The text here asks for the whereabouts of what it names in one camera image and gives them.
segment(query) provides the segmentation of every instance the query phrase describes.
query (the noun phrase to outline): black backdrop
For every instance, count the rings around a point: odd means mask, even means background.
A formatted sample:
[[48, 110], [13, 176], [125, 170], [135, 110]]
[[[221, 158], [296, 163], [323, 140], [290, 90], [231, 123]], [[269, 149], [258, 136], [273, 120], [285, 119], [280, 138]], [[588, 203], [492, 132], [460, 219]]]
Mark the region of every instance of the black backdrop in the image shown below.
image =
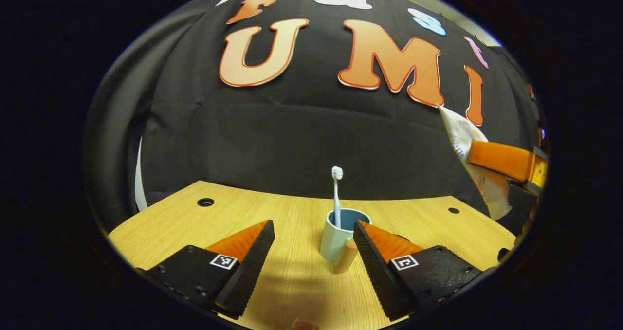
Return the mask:
[[[18, 259], [9, 254], [4, 264], [5, 328], [13, 321], [18, 328], [216, 327], [147, 288], [112, 252], [93, 222], [79, 165], [98, 82], [134, 38], [186, 1], [2, 0], [3, 35], [9, 33], [6, 216], [18, 219]], [[616, 92], [618, 38], [607, 15], [614, 0], [449, 1], [505, 46], [521, 49], [521, 66], [541, 95], [550, 95], [543, 103], [551, 186], [531, 234], [501, 273], [418, 328], [616, 328], [609, 238], [621, 226], [617, 210], [605, 207], [615, 167], [600, 149], [612, 147], [620, 123], [586, 99]], [[598, 161], [587, 160], [596, 153]], [[611, 258], [601, 260], [605, 255]]]
[[[483, 79], [481, 130], [490, 141], [532, 149], [538, 112], [527, 80], [503, 48], [490, 49], [438, 13], [406, 0], [367, 0], [372, 9], [278, 0], [260, 15], [227, 25], [245, 0], [193, 0], [141, 35], [115, 62], [87, 118], [87, 183], [107, 230], [136, 212], [133, 199], [138, 139], [148, 204], [198, 180], [262, 192], [331, 197], [330, 171], [345, 171], [343, 199], [419, 199], [454, 195], [483, 213], [476, 186], [453, 153], [439, 112], [385, 83], [373, 91], [341, 84], [352, 32], [345, 19], [382, 26], [402, 48], [412, 37], [437, 46], [445, 106], [470, 104], [468, 65]], [[438, 35], [416, 24], [407, 8], [437, 18]], [[245, 58], [266, 60], [277, 21], [307, 18], [285, 72], [261, 86], [234, 88], [220, 80], [225, 37], [263, 27]], [[485, 69], [463, 36], [478, 42]], [[376, 75], [383, 75], [377, 62]], [[518, 235], [534, 197], [513, 187], [514, 207], [500, 221]]]

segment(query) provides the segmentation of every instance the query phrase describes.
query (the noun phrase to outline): toothbrush handle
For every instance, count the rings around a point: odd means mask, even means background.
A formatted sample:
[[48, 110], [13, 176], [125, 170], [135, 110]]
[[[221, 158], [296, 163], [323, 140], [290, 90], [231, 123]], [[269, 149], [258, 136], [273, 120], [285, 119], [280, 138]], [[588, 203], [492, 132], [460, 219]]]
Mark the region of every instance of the toothbrush handle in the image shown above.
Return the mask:
[[338, 228], [342, 228], [342, 221], [341, 221], [341, 210], [340, 210], [340, 199], [338, 199], [338, 181], [337, 179], [334, 179], [334, 185], [333, 185], [333, 217], [335, 218], [335, 226], [337, 226]]

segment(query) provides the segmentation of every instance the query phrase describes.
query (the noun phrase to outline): hole in table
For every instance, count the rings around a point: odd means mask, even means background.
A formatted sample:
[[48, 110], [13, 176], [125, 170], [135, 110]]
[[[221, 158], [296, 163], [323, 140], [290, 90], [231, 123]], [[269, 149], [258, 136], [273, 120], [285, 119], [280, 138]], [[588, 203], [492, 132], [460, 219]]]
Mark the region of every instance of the hole in table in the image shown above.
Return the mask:
[[197, 204], [202, 207], [209, 207], [214, 204], [214, 200], [206, 197], [197, 201]]

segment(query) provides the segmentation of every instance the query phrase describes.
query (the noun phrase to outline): orange letter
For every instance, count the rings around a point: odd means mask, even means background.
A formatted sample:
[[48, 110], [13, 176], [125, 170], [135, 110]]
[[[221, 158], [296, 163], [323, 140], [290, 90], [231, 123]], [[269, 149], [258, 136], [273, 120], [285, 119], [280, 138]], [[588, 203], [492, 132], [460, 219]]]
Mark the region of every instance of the orange letter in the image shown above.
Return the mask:
[[242, 21], [245, 18], [254, 17], [255, 15], [259, 15], [263, 10], [259, 9], [260, 5], [264, 8], [267, 6], [271, 6], [274, 4], [276, 0], [245, 0], [242, 2], [242, 8], [240, 11], [229, 19], [227, 24]]
[[464, 66], [469, 77], [469, 108], [465, 111], [467, 119], [476, 126], [482, 126], [482, 78], [469, 66]]
[[271, 54], [262, 64], [252, 67], [244, 63], [244, 57], [251, 37], [261, 28], [253, 26], [231, 33], [225, 38], [227, 46], [220, 60], [220, 79], [234, 87], [257, 86], [274, 79], [290, 63], [298, 29], [308, 23], [307, 19], [294, 18], [271, 24], [271, 29], [275, 31]]
[[419, 38], [411, 38], [400, 50], [378, 24], [347, 19], [344, 25], [352, 30], [351, 62], [338, 73], [342, 84], [363, 89], [376, 89], [381, 79], [374, 74], [374, 58], [379, 62], [389, 90], [399, 92], [413, 69], [416, 77], [407, 92], [414, 101], [433, 107], [443, 106], [439, 88], [439, 49]]

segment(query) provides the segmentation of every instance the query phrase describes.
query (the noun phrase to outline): screw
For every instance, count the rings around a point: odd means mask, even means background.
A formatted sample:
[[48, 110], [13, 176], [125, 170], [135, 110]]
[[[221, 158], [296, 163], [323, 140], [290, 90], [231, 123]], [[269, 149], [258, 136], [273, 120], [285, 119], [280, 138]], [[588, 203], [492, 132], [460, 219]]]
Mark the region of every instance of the screw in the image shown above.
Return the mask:
[[196, 292], [198, 295], [202, 296], [202, 297], [206, 297], [206, 296], [207, 296], [207, 293], [205, 292], [205, 290], [203, 290], [203, 288], [201, 288], [201, 287], [199, 287], [199, 286], [197, 286], [197, 287], [195, 288], [195, 292]]

